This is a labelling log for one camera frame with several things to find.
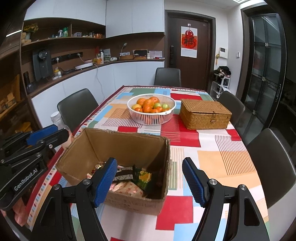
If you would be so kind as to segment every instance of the white cabinet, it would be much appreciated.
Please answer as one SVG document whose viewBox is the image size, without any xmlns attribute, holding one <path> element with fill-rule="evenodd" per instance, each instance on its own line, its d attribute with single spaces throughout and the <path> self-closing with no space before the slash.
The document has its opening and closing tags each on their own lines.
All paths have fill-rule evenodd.
<svg viewBox="0 0 296 241">
<path fill-rule="evenodd" d="M 137 84 L 154 85 L 155 71 L 163 67 L 164 61 L 137 62 Z"/>
<path fill-rule="evenodd" d="M 98 78 L 103 86 L 104 100 L 112 95 L 115 89 L 113 65 L 109 64 L 99 68 Z"/>
<path fill-rule="evenodd" d="M 137 85 L 137 63 L 117 63 L 113 65 L 115 89 L 123 85 Z"/>
<path fill-rule="evenodd" d="M 97 69 L 92 69 L 64 80 L 62 83 L 66 96 L 69 96 L 82 89 L 89 89 L 98 104 L 102 103 L 104 100 L 102 88 L 98 79 L 96 78 L 96 74 Z"/>
<path fill-rule="evenodd" d="M 163 0 L 133 0 L 133 33 L 164 32 Z"/>
<path fill-rule="evenodd" d="M 25 15 L 25 20 L 34 18 L 73 18 L 106 25 L 106 0 L 37 0 Z"/>
<path fill-rule="evenodd" d="M 132 0 L 108 0 L 106 38 L 133 33 Z"/>
<path fill-rule="evenodd" d="M 62 82 L 32 98 L 34 109 L 42 127 L 52 125 L 50 115 L 57 111 L 57 104 L 64 98 L 66 98 L 66 94 Z"/>
<path fill-rule="evenodd" d="M 163 0 L 108 0 L 106 37 L 164 32 Z"/>
</svg>

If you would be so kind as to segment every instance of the green snack bag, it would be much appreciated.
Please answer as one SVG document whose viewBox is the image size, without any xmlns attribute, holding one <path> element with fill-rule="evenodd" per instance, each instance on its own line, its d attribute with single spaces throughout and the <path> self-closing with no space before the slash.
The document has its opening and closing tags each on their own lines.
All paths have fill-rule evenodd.
<svg viewBox="0 0 296 241">
<path fill-rule="evenodd" d="M 133 183 L 135 183 L 139 188 L 145 191 L 146 194 L 151 193 L 153 191 L 153 187 L 157 181 L 157 174 L 150 173 L 141 168 L 135 167 L 135 179 Z"/>
</svg>

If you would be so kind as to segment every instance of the fruit basket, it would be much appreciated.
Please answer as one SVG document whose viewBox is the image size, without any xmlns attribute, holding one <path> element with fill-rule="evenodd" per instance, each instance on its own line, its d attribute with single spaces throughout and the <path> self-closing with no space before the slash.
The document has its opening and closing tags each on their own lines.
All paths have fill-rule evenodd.
<svg viewBox="0 0 296 241">
<path fill-rule="evenodd" d="M 157 97 L 161 105 L 167 104 L 169 106 L 169 110 L 160 113 L 142 113 L 132 109 L 132 106 L 137 104 L 138 99 L 144 98 L 149 99 L 150 97 Z M 163 123 L 168 122 L 172 116 L 173 111 L 176 107 L 176 101 L 169 96 L 161 95 L 161 94 L 142 94 L 137 95 L 131 98 L 127 103 L 131 118 L 142 125 L 147 126 L 157 126 Z"/>
</svg>

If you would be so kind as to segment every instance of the colorful tablecloth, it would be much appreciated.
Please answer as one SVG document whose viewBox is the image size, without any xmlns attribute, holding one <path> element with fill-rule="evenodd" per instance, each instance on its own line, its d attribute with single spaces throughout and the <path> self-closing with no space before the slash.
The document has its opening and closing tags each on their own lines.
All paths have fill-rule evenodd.
<svg viewBox="0 0 296 241">
<path fill-rule="evenodd" d="M 133 96 L 157 93 L 172 97 L 177 102 L 172 119 L 159 126 L 144 126 L 134 122 L 127 109 L 127 101 Z M 156 88 L 149 86 L 126 86 L 117 91 L 99 107 L 77 131 L 83 128 L 110 129 L 122 132 L 138 132 L 161 135 L 171 140 L 172 168 L 169 190 L 162 212 L 158 216 L 132 213 L 101 204 L 96 212 L 106 236 L 111 241 L 190 241 L 199 225 L 204 208 L 192 197 L 182 173 L 182 160 L 191 157 L 197 168 L 215 178 L 222 185 L 237 187 L 245 184 L 256 201 L 268 228 L 268 213 L 262 186 L 250 156 L 234 127 L 229 123 L 227 129 L 188 130 L 179 117 L 181 99 L 211 100 L 204 91 L 183 88 Z M 38 190 L 34 190 L 28 225 L 32 229 L 38 212 L 51 187 L 59 183 L 62 187 L 69 184 L 57 172 L 54 164 L 62 153 L 60 149 L 49 165 Z M 216 241 L 222 240 L 228 215 L 228 204 L 224 205 Z M 76 204 L 71 205 L 74 230 L 77 240 L 84 240 L 79 224 Z"/>
</svg>

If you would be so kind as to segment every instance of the brown door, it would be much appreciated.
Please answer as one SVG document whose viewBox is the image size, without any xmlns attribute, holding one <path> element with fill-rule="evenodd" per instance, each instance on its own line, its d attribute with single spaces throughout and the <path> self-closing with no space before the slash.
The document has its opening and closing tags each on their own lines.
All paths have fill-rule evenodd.
<svg viewBox="0 0 296 241">
<path fill-rule="evenodd" d="M 197 28 L 197 57 L 181 56 L 181 26 Z M 210 58 L 210 28 L 207 22 L 168 18 L 168 67 L 181 70 L 182 87 L 207 90 Z"/>
</svg>

